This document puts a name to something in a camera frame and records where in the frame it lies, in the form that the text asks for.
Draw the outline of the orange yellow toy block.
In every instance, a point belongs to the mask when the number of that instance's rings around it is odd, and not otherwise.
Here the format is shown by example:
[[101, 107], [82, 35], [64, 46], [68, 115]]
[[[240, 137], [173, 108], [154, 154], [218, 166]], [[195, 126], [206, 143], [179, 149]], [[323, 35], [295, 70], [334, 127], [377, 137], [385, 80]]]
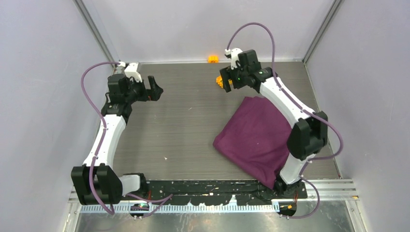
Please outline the orange yellow toy block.
[[[232, 84], [233, 84], [233, 82], [232, 82], [231, 79], [229, 79], [228, 82], [229, 82], [229, 85], [232, 85]], [[216, 78], [216, 83], [217, 83], [221, 88], [224, 88], [224, 87], [223, 87], [223, 80], [222, 80], [221, 75]]]

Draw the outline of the purple cloth wrap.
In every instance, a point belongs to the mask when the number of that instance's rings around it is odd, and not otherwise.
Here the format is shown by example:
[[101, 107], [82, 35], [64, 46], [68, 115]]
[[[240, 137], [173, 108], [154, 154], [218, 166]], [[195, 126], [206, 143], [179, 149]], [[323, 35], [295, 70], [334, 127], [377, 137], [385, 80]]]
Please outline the purple cloth wrap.
[[289, 155], [286, 143], [291, 130], [287, 119], [268, 99], [245, 97], [213, 146], [272, 189]]

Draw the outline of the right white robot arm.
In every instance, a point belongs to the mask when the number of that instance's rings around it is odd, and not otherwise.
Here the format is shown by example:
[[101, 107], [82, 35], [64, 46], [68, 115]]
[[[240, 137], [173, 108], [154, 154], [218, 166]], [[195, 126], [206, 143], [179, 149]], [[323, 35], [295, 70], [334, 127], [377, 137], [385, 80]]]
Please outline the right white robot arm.
[[225, 56], [230, 66], [220, 69], [224, 90], [249, 86], [279, 109], [292, 127], [286, 143], [290, 153], [273, 185], [278, 196], [289, 198], [308, 162], [327, 145], [327, 114], [316, 113], [297, 99], [271, 67], [262, 68], [254, 50], [226, 49]]

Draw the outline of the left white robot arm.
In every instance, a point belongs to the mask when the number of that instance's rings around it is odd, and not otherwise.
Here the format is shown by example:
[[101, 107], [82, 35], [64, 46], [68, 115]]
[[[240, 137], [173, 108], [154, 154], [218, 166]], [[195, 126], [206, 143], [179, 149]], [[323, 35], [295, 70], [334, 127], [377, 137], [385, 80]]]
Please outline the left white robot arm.
[[81, 166], [73, 167], [71, 178], [82, 205], [118, 204], [130, 193], [143, 200], [148, 194], [148, 183], [143, 173], [118, 176], [113, 161], [119, 139], [128, 124], [134, 102], [158, 101], [163, 88], [148, 76], [149, 88], [143, 81], [124, 74], [108, 77], [105, 104], [98, 112], [100, 128], [92, 149]]

